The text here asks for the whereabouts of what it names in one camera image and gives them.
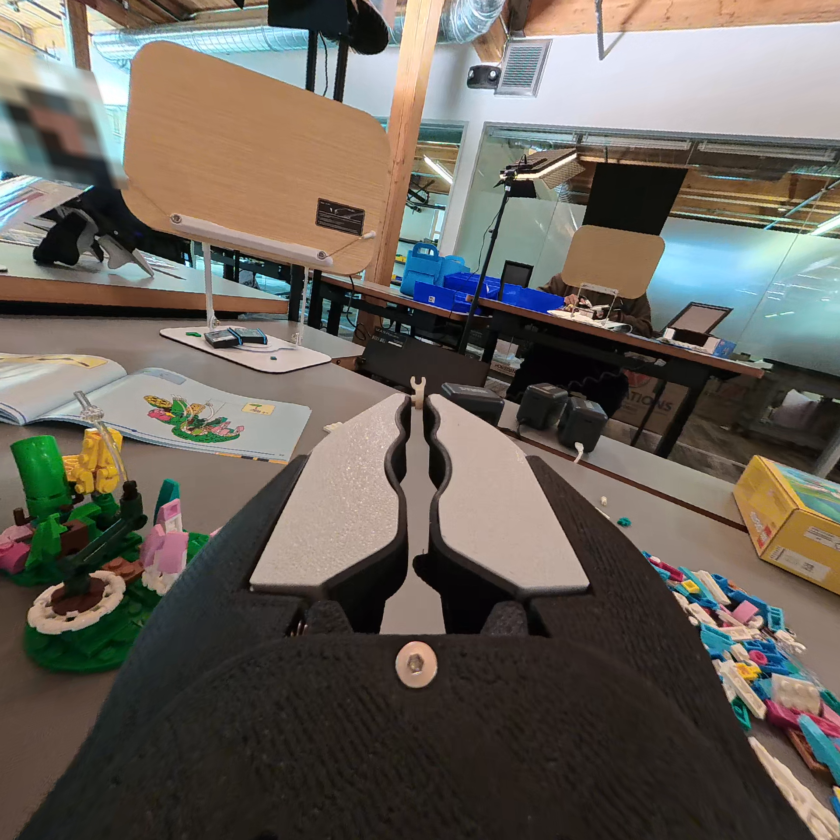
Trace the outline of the black light stand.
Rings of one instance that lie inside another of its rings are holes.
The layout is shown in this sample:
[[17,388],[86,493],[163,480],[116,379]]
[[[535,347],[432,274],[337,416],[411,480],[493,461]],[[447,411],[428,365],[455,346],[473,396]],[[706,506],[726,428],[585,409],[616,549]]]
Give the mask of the black light stand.
[[507,204],[511,198],[536,198],[538,182],[547,189],[569,181],[582,171],[577,150],[568,148],[560,150],[546,150],[525,153],[521,158],[509,163],[500,170],[495,187],[502,189],[500,207],[491,229],[490,242],[486,249],[485,258],[476,284],[476,290],[471,298],[464,328],[458,341],[457,352],[465,355],[469,343],[469,336],[476,317],[476,310],[480,304],[487,271],[490,266],[493,250],[500,232],[501,221]]

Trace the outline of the grey table wooden edge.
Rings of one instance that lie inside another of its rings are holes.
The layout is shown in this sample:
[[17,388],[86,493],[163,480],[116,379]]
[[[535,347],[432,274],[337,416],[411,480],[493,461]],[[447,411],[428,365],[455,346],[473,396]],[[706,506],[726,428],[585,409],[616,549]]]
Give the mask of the grey table wooden edge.
[[1,244],[2,303],[204,312],[202,271],[153,259],[153,274],[129,263],[117,269],[93,255],[74,266],[35,262],[30,245]]

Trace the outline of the large wooden board stand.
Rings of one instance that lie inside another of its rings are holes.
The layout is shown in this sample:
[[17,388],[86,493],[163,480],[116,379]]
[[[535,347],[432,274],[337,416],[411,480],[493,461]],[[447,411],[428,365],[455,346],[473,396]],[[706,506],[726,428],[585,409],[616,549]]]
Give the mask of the large wooden board stand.
[[131,66],[123,169],[157,231],[350,276],[382,239],[392,157],[367,112],[156,41]]

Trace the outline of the long wooden table black legs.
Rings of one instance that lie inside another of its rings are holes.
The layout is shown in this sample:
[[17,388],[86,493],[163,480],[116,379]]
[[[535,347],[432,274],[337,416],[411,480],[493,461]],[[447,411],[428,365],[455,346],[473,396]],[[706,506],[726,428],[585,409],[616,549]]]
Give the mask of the long wooden table black legs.
[[433,303],[415,301],[383,285],[316,272],[310,291],[307,325],[325,328],[336,335],[346,307],[412,327],[425,328],[425,321],[436,317],[466,329],[467,333],[486,329],[488,336],[482,360],[487,363],[492,362],[499,338],[509,337],[517,342],[540,344],[647,375],[663,384],[684,386],[686,397],[675,409],[654,451],[661,458],[667,458],[676,446],[711,378],[724,382],[739,375],[755,380],[763,377],[763,370],[753,364],[682,349],[671,343],[640,338],[589,322],[555,317],[498,301],[482,299],[479,305],[490,312],[488,317],[470,318],[465,313]]

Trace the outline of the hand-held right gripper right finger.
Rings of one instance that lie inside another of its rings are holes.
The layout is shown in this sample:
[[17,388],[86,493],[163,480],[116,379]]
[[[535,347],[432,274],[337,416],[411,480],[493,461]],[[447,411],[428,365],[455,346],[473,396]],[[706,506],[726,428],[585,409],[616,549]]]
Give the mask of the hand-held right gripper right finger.
[[438,594],[447,634],[479,634],[500,603],[590,590],[547,486],[508,436],[437,394],[423,430],[435,493],[414,570]]

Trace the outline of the metal vent grille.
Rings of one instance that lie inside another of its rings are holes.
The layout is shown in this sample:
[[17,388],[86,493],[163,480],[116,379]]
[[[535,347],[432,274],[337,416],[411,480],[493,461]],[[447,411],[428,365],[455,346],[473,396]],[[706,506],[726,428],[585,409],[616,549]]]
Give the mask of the metal vent grille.
[[511,38],[503,53],[495,95],[536,98],[551,45],[551,38]]

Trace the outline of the black charger block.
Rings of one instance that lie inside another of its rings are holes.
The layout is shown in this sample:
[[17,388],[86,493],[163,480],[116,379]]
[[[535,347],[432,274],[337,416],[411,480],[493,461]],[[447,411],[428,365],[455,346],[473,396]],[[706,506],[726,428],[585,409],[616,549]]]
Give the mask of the black charger block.
[[475,385],[445,382],[441,384],[440,393],[450,402],[477,416],[489,425],[498,426],[505,401],[503,397],[493,391]]
[[556,427],[569,393],[550,383],[530,384],[521,394],[517,412],[517,425],[543,431]]
[[608,416],[600,404],[572,392],[558,423],[559,444],[589,454],[597,446],[607,421]]

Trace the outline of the wooden pillar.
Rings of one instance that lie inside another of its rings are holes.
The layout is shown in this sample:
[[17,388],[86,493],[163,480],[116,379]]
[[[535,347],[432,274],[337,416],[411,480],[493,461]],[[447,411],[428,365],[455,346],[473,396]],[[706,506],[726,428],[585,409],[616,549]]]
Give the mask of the wooden pillar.
[[374,288],[389,290],[391,285],[443,7],[443,1],[409,1],[406,5],[388,122],[391,183],[376,252],[364,272],[364,283]]

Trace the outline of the open box black lid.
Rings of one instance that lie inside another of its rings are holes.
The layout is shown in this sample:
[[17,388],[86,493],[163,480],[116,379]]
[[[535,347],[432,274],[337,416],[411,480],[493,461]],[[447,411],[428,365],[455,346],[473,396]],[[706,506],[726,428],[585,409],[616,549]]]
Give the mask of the open box black lid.
[[665,326],[658,341],[683,350],[728,359],[735,343],[713,335],[717,326],[732,313],[731,308],[693,301]]

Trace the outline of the black equipment case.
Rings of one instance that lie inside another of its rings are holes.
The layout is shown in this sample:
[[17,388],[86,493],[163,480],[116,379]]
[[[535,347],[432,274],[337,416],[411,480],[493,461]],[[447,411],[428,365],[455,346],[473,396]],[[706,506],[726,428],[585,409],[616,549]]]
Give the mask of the black equipment case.
[[441,392],[444,383],[484,386],[490,364],[405,334],[378,332],[356,359],[355,371],[405,392],[412,380],[426,381],[426,391]]

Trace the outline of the light blue plastic caddy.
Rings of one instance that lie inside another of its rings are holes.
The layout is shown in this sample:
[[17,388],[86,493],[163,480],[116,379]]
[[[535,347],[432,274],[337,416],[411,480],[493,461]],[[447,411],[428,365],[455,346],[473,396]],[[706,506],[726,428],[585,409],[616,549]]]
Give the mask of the light blue plastic caddy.
[[458,256],[441,256],[434,244],[415,244],[406,256],[400,293],[412,298],[418,284],[442,287],[449,275],[468,271],[466,262]]

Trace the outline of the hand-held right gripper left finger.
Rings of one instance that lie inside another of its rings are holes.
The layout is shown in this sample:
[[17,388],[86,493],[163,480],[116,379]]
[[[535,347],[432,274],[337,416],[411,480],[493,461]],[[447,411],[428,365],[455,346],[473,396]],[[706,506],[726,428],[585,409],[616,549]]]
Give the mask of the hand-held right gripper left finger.
[[412,402],[396,393],[310,453],[249,579],[252,592],[337,602],[361,634],[381,631],[408,565],[406,440]]

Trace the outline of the yellow lego box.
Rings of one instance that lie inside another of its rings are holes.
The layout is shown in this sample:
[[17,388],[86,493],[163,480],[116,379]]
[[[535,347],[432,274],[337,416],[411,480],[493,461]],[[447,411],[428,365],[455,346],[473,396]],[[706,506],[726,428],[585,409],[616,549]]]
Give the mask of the yellow lego box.
[[759,558],[839,593],[839,485],[754,456],[732,495]]

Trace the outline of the silver air duct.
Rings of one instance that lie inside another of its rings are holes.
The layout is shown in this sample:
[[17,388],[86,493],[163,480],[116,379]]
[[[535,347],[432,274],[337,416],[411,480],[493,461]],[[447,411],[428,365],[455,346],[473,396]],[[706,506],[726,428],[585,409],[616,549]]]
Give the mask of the silver air duct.
[[[502,13],[502,1],[444,2],[438,25],[440,45],[463,45],[487,35]],[[268,26],[267,5],[245,10],[208,10],[193,19],[144,28],[115,28],[91,37],[101,58],[127,68],[141,48],[167,42],[210,56],[240,56],[305,50],[308,33]]]

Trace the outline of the black hanging panel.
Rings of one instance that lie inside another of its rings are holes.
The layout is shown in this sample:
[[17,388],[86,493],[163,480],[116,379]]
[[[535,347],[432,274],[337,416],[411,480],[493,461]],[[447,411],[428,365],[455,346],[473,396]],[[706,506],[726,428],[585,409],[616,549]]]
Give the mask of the black hanging panel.
[[582,226],[659,236],[687,168],[598,163]]

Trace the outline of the lego instruction booklet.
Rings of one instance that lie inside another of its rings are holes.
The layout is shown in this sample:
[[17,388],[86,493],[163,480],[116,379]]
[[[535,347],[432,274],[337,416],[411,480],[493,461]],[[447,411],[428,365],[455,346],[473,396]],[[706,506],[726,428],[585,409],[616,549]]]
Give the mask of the lego instruction booklet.
[[1,419],[27,426],[95,427],[76,393],[124,438],[286,464],[312,410],[220,391],[160,368],[128,373],[118,363],[84,354],[1,353]]

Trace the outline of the green lego garden model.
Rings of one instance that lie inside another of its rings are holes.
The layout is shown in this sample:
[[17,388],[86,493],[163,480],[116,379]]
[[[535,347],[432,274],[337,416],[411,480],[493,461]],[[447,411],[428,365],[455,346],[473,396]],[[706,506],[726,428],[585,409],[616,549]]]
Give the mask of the green lego garden model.
[[27,437],[11,452],[25,506],[2,531],[2,576],[47,584],[29,607],[24,651],[53,672],[120,667],[161,598],[217,531],[190,532],[180,487],[163,481],[150,531],[137,482],[122,458],[122,435],[84,392],[74,394],[87,425],[78,455],[54,437]]

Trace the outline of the pile of loose lego bricks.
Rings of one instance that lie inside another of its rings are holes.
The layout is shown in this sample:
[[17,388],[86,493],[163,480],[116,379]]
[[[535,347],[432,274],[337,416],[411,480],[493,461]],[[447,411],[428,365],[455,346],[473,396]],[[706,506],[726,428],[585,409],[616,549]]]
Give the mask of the pile of loose lego bricks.
[[764,771],[813,838],[838,838],[839,706],[783,610],[729,578],[643,551],[696,629]]

